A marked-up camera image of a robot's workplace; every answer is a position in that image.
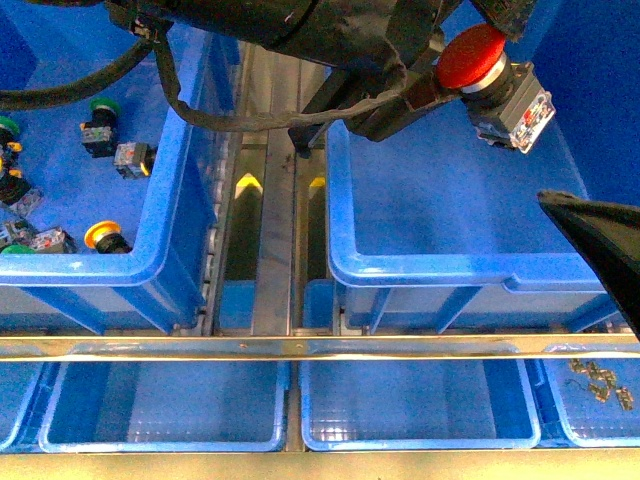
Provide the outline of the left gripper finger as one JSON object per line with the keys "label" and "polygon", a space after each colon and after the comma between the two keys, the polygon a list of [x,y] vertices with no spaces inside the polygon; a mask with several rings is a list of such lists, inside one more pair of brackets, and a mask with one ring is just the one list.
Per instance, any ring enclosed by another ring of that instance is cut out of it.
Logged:
{"label": "left gripper finger", "polygon": [[344,123],[351,133],[381,142],[459,98],[458,90],[447,89],[439,83],[432,67],[424,74],[409,72],[408,84],[399,98]]}
{"label": "left gripper finger", "polygon": [[596,274],[639,333],[639,208],[542,190],[540,208]]}

